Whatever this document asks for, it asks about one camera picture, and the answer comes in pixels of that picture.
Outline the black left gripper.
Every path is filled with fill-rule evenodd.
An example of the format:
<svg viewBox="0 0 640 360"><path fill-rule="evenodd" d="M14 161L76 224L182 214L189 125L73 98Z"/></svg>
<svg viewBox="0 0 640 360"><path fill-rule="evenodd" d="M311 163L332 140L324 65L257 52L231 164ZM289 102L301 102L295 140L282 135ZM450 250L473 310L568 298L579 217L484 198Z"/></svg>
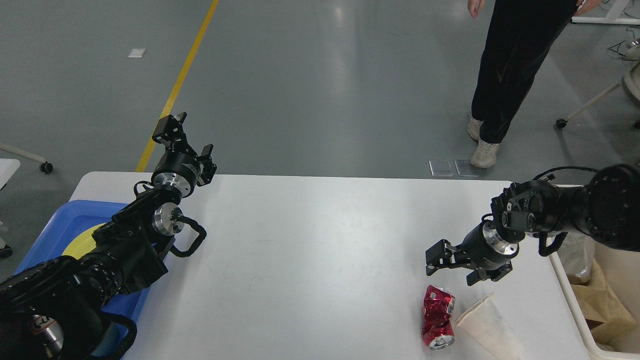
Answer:
<svg viewBox="0 0 640 360"><path fill-rule="evenodd" d="M188 143L183 128L187 116L187 112L181 112L160 118L151 135L156 144L168 150L151 176L151 185L172 191L181 199L193 194L196 187L210 184L217 171L212 157L213 144L204 146L198 156Z"/></svg>

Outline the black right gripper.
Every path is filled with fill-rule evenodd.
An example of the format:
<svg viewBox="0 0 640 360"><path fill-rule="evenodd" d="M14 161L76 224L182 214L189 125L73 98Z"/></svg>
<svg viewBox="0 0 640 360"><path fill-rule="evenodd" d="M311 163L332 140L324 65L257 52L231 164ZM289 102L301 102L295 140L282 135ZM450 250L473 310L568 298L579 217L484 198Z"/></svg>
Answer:
<svg viewBox="0 0 640 360"><path fill-rule="evenodd" d="M425 251L425 273L432 276L440 269L469 268L466 276L471 287L480 281L500 281L513 270L510 260L519 253L519 244L503 239L492 221L482 221L462 243L453 246L441 239Z"/></svg>

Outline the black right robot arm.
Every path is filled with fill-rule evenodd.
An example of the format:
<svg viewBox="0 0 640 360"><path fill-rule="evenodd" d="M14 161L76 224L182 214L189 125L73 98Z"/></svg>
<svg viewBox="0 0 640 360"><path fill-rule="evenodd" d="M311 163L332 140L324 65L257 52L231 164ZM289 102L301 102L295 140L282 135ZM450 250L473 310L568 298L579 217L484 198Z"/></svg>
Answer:
<svg viewBox="0 0 640 360"><path fill-rule="evenodd" d="M569 234L583 234L607 248L638 252L640 175L635 166L597 170L583 186L556 186L542 177L513 182L492 198L485 214L457 246L441 239L425 251L425 273L469 269L468 286L499 281L512 271L525 236L538 254L557 252Z"/></svg>

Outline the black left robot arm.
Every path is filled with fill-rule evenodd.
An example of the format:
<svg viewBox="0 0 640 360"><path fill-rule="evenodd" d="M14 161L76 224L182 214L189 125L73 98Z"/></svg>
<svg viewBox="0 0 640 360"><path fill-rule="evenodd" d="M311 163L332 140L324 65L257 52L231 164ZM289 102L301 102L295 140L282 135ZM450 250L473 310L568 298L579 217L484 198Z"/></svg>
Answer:
<svg viewBox="0 0 640 360"><path fill-rule="evenodd" d="M3 360L120 360L130 350L137 324L104 307L148 289L169 271L167 254L187 258L207 236L179 208L217 171L212 145L201 153L189 145L186 117L158 121L151 139L164 155L144 191L93 231L94 249L45 260L1 283Z"/></svg>

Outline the person's hand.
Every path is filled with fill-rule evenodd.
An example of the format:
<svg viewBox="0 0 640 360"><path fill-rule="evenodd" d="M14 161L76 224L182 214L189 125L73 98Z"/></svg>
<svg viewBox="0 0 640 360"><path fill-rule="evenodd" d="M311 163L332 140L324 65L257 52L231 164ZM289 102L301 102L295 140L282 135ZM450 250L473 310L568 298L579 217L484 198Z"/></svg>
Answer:
<svg viewBox="0 0 640 360"><path fill-rule="evenodd" d="M482 13L486 0L468 0L467 9L471 18L476 19Z"/></svg>

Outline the person's other hand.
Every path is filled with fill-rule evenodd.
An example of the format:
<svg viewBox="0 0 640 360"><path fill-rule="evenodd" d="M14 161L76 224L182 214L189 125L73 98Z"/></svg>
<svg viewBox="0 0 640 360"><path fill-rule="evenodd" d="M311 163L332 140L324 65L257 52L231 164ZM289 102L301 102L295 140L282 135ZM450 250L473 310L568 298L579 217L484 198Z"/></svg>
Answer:
<svg viewBox="0 0 640 360"><path fill-rule="evenodd" d="M602 0L577 0L576 1L577 9L576 9L576 12L574 13L574 16L581 17L589 13L593 9L596 9L601 3L602 3Z"/></svg>

